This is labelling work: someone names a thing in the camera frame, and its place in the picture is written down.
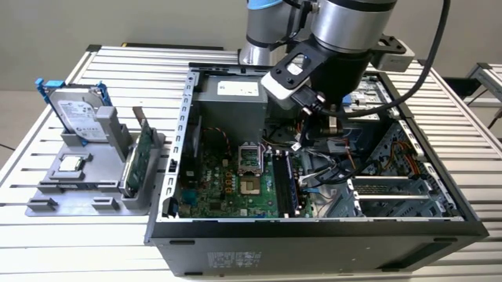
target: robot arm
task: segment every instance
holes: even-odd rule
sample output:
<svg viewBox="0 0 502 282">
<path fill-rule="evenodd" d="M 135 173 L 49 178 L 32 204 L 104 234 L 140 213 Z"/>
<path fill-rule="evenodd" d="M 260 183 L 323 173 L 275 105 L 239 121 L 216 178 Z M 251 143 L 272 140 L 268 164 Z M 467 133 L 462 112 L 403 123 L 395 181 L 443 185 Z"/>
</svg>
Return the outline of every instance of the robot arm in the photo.
<svg viewBox="0 0 502 282">
<path fill-rule="evenodd" d="M 450 0 L 443 2 L 437 36 L 412 89 L 378 108 L 344 113 L 339 111 L 342 99 L 356 89 L 368 63 L 386 71 L 404 71 L 414 55 L 398 39 L 382 34 L 396 0 L 318 0 L 311 9 L 311 36 L 262 79 L 278 104 L 284 109 L 298 104 L 308 115 L 355 118 L 402 103 L 421 88 L 431 69 L 450 9 Z"/>
<path fill-rule="evenodd" d="M 288 33 L 295 8 L 283 0 L 250 0 L 247 8 L 246 44 L 239 53 L 239 63 L 272 66 L 284 57 L 286 46 L 271 50 L 270 45 Z"/>
</svg>

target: connector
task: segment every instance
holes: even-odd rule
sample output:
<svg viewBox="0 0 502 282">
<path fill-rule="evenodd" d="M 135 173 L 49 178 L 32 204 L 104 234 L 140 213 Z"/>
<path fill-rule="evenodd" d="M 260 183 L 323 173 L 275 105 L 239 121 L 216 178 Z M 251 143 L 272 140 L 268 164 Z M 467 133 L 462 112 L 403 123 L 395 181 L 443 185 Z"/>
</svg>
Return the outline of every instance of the connector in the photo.
<svg viewBox="0 0 502 282">
<path fill-rule="evenodd" d="M 291 100 L 295 101 L 308 115 L 322 110 L 322 101 L 318 98 L 318 94 L 307 85 L 303 85 L 291 95 Z"/>
</svg>

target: wire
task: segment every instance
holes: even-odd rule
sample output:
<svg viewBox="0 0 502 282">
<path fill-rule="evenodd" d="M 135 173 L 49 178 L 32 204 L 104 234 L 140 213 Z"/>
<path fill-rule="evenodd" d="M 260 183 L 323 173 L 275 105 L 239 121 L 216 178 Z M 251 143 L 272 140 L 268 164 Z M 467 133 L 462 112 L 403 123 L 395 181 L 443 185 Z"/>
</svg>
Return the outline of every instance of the wire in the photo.
<svg viewBox="0 0 502 282">
<path fill-rule="evenodd" d="M 204 128 L 204 131 L 207 130 L 216 130 L 218 132 L 220 132 L 220 134 L 223 135 L 223 138 L 226 139 L 226 142 L 227 142 L 227 154 L 231 155 L 231 150 L 230 150 L 230 140 L 228 140 L 228 137 L 227 137 L 227 133 L 218 127 L 207 127 Z"/>
<path fill-rule="evenodd" d="M 354 159 L 352 159 L 352 156 L 351 156 L 351 150 L 350 150 L 350 146 L 348 146 L 348 139 L 344 140 L 344 150 L 347 151 L 347 157 L 348 157 L 348 160 L 351 160 L 352 168 L 355 169 L 355 163 L 354 163 Z"/>
<path fill-rule="evenodd" d="M 291 7 L 299 9 L 300 5 L 294 0 L 283 0 L 286 4 L 288 4 Z"/>
<path fill-rule="evenodd" d="M 388 167 L 391 166 L 391 162 L 392 162 L 392 159 L 394 159 L 394 156 L 395 156 L 395 153 L 394 153 L 394 145 L 398 144 L 399 147 L 400 147 L 400 150 L 404 152 L 404 147 L 407 147 L 408 149 L 411 149 L 410 145 L 404 142 L 400 142 L 400 141 L 395 141 L 392 142 L 391 144 L 391 154 L 388 156 L 388 160 L 387 160 L 387 163 L 384 164 L 383 166 L 383 170 L 387 170 Z M 412 158 L 410 155 L 407 154 L 403 154 L 404 155 L 404 159 L 406 159 L 406 162 L 408 163 L 407 165 L 410 166 L 410 169 L 411 169 L 411 172 L 414 174 L 419 174 L 419 168 L 418 168 L 418 165 L 415 164 Z"/>
<path fill-rule="evenodd" d="M 394 158 L 394 143 L 391 144 L 391 154 L 388 155 L 388 160 L 387 160 L 387 163 L 383 166 L 383 170 L 387 170 L 388 167 L 391 166 L 392 158 Z"/>
<path fill-rule="evenodd" d="M 340 117 L 340 118 L 350 118 L 350 117 L 351 118 L 359 118 L 362 116 L 372 115 L 375 113 L 379 113 L 379 112 L 398 106 L 400 103 L 403 103 L 417 93 L 417 91 L 421 89 L 422 84 L 423 84 L 423 82 L 425 82 L 425 80 L 429 76 L 429 73 L 431 71 L 431 67 L 433 67 L 433 64 L 434 64 L 434 60 L 435 60 L 435 57 L 437 57 L 437 54 L 438 54 L 438 48 L 439 48 L 439 45 L 441 45 L 442 35 L 443 35 L 443 32 L 445 32 L 445 27 L 446 27 L 446 22 L 447 22 L 447 14 L 450 12 L 450 5 L 451 5 L 451 0 L 443 0 L 439 23 L 438 23 L 438 28 L 437 28 L 437 34 L 435 34 L 434 40 L 433 40 L 431 50 L 429 51 L 427 60 L 423 64 L 422 73 L 421 73 L 418 80 L 415 82 L 415 85 L 411 87 L 410 91 L 403 96 L 400 96 L 398 99 L 391 101 L 388 104 L 384 104 L 384 105 L 382 105 L 376 108 L 371 108 L 368 110 L 358 110 L 358 111 L 351 112 L 351 113 L 344 113 L 343 111 L 342 112 L 332 112 L 331 110 L 322 109 L 320 113 L 323 115 Z"/>
<path fill-rule="evenodd" d="M 498 118 L 495 117 L 493 120 L 491 120 L 491 122 L 490 122 L 490 124 L 489 124 L 489 126 L 487 126 L 487 128 L 489 129 L 491 129 L 491 127 L 495 125 L 495 122 L 498 121 Z"/>
<path fill-rule="evenodd" d="M 12 148 L 12 147 L 9 147 L 9 146 L 7 146 L 7 145 L 1 144 L 1 143 L 0 143 L 0 147 L 4 147 L 5 149 L 8 149 L 8 150 L 12 150 L 12 151 L 15 151 L 15 150 L 16 150 L 15 148 Z"/>
<path fill-rule="evenodd" d="M 474 98 L 473 98 L 473 100 L 470 100 L 470 102 L 466 104 L 467 106 L 481 97 L 481 95 L 483 95 L 485 93 L 486 93 L 486 91 L 487 91 L 487 89 L 485 89 L 479 94 L 478 94 L 478 96 L 475 96 Z"/>
<path fill-rule="evenodd" d="M 316 211 L 318 216 L 319 216 L 319 214 L 320 214 L 320 211 L 324 209 L 324 207 L 332 204 L 334 200 L 335 200 L 335 199 L 331 199 L 330 201 L 327 201 L 327 202 L 322 205 L 320 209 Z"/>
<path fill-rule="evenodd" d="M 370 165 L 376 165 L 379 161 L 376 160 L 367 160 L 366 163 L 358 167 L 356 170 L 351 171 L 350 173 L 347 173 L 343 177 L 340 177 L 339 179 L 335 179 L 335 180 L 320 180 L 319 179 L 319 184 L 318 185 L 314 185 L 311 188 L 316 188 L 324 184 L 328 184 L 328 185 L 335 185 L 335 184 L 340 184 L 343 182 L 346 182 L 350 178 L 352 178 L 354 176 L 356 176 L 358 174 L 360 174 L 360 172 L 370 166 Z"/>
<path fill-rule="evenodd" d="M 402 147 L 407 147 L 407 149 L 411 149 L 411 146 L 406 142 L 398 141 L 398 144 L 400 144 Z M 414 174 L 421 174 L 421 170 L 418 168 L 414 158 L 410 155 L 404 155 L 404 159 L 408 162 L 410 169 L 412 170 Z"/>
</svg>

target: motherboard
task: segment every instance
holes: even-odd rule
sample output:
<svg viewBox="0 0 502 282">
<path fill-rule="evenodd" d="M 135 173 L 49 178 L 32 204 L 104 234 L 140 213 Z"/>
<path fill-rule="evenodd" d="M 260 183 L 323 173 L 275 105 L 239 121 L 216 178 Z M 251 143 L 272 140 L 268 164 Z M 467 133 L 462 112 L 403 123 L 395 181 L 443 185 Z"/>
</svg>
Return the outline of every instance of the motherboard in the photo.
<svg viewBox="0 0 502 282">
<path fill-rule="evenodd" d="M 203 153 L 199 185 L 196 189 L 182 190 L 180 217 L 278 218 L 284 217 L 284 213 L 288 216 L 290 212 L 295 217 L 311 217 L 308 197 L 299 194 L 295 185 L 295 179 L 303 174 L 299 156 L 275 155 L 258 149 L 263 155 L 263 171 L 254 174 L 242 173 L 239 164 L 256 166 L 259 161 L 251 160 L 256 155 L 248 147 L 242 153 L 240 161 L 218 152 Z M 282 169 L 278 166 L 282 162 L 286 167 L 291 166 L 291 175 L 288 171 L 275 171 Z M 295 207 L 286 206 L 292 202 L 296 202 Z"/>
</svg>

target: black cable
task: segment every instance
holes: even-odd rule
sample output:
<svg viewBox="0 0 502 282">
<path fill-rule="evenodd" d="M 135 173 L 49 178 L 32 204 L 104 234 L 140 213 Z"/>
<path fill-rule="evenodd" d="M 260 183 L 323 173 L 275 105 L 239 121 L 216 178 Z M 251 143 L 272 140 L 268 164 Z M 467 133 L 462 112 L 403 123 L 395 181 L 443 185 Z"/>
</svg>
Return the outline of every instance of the black cable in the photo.
<svg viewBox="0 0 502 282">
<path fill-rule="evenodd" d="M 351 118 L 359 118 L 362 116 L 372 115 L 375 113 L 379 113 L 379 112 L 398 106 L 400 103 L 403 103 L 417 93 L 417 91 L 421 89 L 422 84 L 423 84 L 423 82 L 427 78 L 430 71 L 431 71 L 433 63 L 434 63 L 434 60 L 435 60 L 435 57 L 437 57 L 437 54 L 438 54 L 441 39 L 442 39 L 442 35 L 443 35 L 443 32 L 445 32 L 445 27 L 446 27 L 447 14 L 450 12 L 450 4 L 451 4 L 451 0 L 443 0 L 438 29 L 437 29 L 437 34 L 435 34 L 434 40 L 433 40 L 431 50 L 429 51 L 429 56 L 427 56 L 427 60 L 426 60 L 425 65 L 423 65 L 422 73 L 421 73 L 418 80 L 415 82 L 415 85 L 411 87 L 410 91 L 403 96 L 400 96 L 398 99 L 391 101 L 388 104 L 384 104 L 384 105 L 382 105 L 376 108 L 372 108 L 372 109 L 368 109 L 368 110 L 358 110 L 358 111 L 351 112 L 351 113 L 344 113 L 343 111 L 342 112 L 332 112 L 331 110 L 323 109 L 323 110 L 320 110 L 320 113 L 323 115 L 335 116 L 335 117 L 340 117 L 340 118 L 350 118 L 350 117 Z"/>
<path fill-rule="evenodd" d="M 7 146 L 7 145 L 1 144 L 1 143 L 0 143 L 0 147 L 4 147 L 5 149 L 8 149 L 8 150 L 12 150 L 12 151 L 15 151 L 15 150 L 16 150 L 15 148 L 12 148 L 12 147 L 9 147 L 9 146 Z"/>
<path fill-rule="evenodd" d="M 335 180 L 320 180 L 319 179 L 319 184 L 311 186 L 311 188 L 316 188 L 324 184 L 328 184 L 328 185 L 335 185 L 335 184 L 340 184 L 343 182 L 346 182 L 350 178 L 352 178 L 354 176 L 356 176 L 359 173 L 362 173 L 362 171 L 372 164 L 375 163 L 379 163 L 379 161 L 376 160 L 368 160 L 366 161 L 366 163 L 358 167 L 352 172 L 350 172 L 347 175 L 344 175 L 342 178 L 339 179 L 335 179 Z"/>
<path fill-rule="evenodd" d="M 283 0 L 286 4 L 288 4 L 290 6 L 292 6 L 294 8 L 299 9 L 299 3 L 296 3 L 295 1 L 292 0 Z"/>
<path fill-rule="evenodd" d="M 497 121 L 498 121 L 498 118 L 495 117 L 493 121 L 490 122 L 490 125 L 487 126 L 489 129 L 491 129 Z"/>
<path fill-rule="evenodd" d="M 479 94 L 478 94 L 478 96 L 475 96 L 474 98 L 473 98 L 473 100 L 470 100 L 470 102 L 467 103 L 467 106 L 481 97 L 481 95 L 483 95 L 485 93 L 486 93 L 486 91 L 487 91 L 487 89 L 485 89 L 485 91 L 482 91 Z"/>
</svg>

